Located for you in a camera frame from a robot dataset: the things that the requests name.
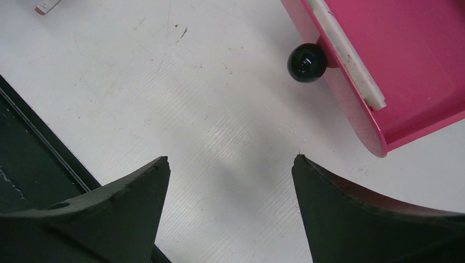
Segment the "black pink drawer unit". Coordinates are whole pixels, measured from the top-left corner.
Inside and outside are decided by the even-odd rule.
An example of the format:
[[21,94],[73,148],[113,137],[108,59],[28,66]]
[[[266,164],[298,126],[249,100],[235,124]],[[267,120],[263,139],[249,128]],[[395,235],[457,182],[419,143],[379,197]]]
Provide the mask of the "black pink drawer unit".
[[464,119],[464,1],[326,1],[385,97],[365,103],[310,10],[283,1],[304,44],[288,60],[299,82],[325,78],[375,156]]

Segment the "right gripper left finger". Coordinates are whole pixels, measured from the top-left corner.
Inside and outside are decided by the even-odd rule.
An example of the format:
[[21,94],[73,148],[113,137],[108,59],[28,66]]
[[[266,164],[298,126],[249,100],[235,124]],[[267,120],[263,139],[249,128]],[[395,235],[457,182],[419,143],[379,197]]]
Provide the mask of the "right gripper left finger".
[[167,262],[155,247],[170,178],[161,156],[46,209],[1,215],[1,262]]

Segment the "brown cap white marker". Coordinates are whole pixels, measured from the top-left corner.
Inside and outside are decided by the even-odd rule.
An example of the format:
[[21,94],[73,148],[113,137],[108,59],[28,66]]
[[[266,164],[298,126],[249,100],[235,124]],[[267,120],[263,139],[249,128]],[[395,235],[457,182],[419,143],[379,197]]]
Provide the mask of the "brown cap white marker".
[[61,0],[41,0],[35,6],[35,11],[39,15],[46,15],[60,2]]

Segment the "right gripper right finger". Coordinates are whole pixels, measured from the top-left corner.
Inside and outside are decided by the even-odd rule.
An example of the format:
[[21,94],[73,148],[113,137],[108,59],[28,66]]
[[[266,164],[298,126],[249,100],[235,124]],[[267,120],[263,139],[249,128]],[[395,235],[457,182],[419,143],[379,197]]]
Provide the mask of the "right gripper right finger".
[[464,214],[399,201],[297,155],[292,178],[313,262],[464,262]]

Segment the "green cap white marker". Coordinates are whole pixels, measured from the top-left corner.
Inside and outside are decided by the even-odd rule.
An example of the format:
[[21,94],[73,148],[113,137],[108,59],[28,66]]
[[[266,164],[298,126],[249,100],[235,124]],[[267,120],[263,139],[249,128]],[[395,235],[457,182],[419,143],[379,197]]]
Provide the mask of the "green cap white marker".
[[379,111],[387,106],[385,97],[356,52],[338,20],[326,1],[308,1],[310,10],[328,38],[328,45],[334,48],[336,58],[342,62],[342,68],[348,74],[355,89],[369,107]]

